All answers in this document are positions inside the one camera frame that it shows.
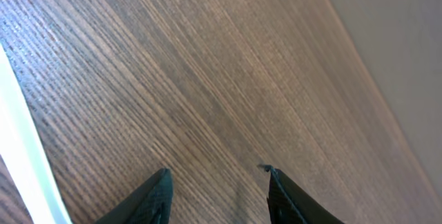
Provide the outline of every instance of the wooden surface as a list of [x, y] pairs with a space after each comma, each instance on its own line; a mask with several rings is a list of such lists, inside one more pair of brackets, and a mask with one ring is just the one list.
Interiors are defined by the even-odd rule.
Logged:
[[[164, 166], [172, 223], [268, 223], [261, 162], [347, 223], [442, 219], [328, 0], [1, 0], [0, 9], [0, 42], [75, 223], [98, 219]], [[28, 221], [7, 197], [17, 192], [1, 189], [1, 220]]]

